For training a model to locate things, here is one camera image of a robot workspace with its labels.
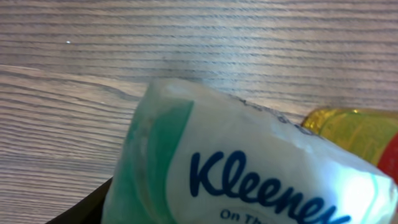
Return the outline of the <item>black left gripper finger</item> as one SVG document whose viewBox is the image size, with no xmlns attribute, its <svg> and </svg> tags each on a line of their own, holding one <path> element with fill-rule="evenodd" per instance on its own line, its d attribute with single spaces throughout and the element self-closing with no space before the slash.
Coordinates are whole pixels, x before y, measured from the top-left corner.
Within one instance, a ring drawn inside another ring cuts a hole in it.
<svg viewBox="0 0 398 224">
<path fill-rule="evenodd" d="M 83 200 L 46 224 L 100 224 L 103 205 L 112 178 L 99 186 Z"/>
</svg>

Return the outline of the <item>green white Kleenex tissue pack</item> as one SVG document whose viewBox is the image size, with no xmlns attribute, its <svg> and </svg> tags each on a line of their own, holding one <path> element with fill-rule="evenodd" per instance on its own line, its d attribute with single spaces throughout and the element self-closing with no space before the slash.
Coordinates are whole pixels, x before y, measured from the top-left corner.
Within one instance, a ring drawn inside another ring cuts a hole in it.
<svg viewBox="0 0 398 224">
<path fill-rule="evenodd" d="M 102 223 L 390 223 L 382 171 L 277 111 L 178 79 L 139 103 Z"/>
</svg>

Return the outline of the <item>yellow oil bottle silver cap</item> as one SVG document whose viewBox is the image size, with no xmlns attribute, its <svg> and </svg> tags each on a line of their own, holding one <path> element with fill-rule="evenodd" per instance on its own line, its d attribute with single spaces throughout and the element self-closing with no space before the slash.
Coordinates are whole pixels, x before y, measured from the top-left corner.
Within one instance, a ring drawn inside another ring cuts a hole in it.
<svg viewBox="0 0 398 224">
<path fill-rule="evenodd" d="M 397 180 L 397 111 L 320 108 L 302 126 Z"/>
</svg>

